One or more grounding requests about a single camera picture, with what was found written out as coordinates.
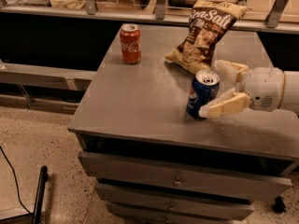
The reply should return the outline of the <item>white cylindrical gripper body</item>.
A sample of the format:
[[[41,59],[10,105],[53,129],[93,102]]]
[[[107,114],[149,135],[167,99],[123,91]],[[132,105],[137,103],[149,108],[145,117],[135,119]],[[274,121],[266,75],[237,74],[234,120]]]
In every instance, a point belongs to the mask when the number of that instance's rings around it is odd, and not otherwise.
[[[257,67],[246,72],[240,90],[250,98],[249,107],[259,111],[274,111],[282,98],[284,73],[275,67]]]

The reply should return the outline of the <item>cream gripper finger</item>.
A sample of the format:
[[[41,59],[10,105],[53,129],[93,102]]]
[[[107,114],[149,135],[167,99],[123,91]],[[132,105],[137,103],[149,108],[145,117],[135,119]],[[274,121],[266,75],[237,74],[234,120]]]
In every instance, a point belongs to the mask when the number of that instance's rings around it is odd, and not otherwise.
[[[240,82],[243,75],[249,71],[249,67],[247,65],[228,62],[225,60],[216,60],[213,63],[213,68],[220,77],[231,82]]]
[[[208,102],[199,109],[201,118],[210,119],[242,112],[250,106],[251,99],[244,92],[230,89],[220,97]]]

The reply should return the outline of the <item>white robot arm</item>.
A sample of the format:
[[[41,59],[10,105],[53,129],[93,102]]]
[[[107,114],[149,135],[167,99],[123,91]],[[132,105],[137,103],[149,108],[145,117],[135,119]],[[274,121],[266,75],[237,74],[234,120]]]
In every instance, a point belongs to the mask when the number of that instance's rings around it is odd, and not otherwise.
[[[199,110],[202,118],[243,112],[289,110],[299,114],[299,72],[276,67],[250,69],[241,63],[216,60],[212,69],[221,79],[219,96]]]

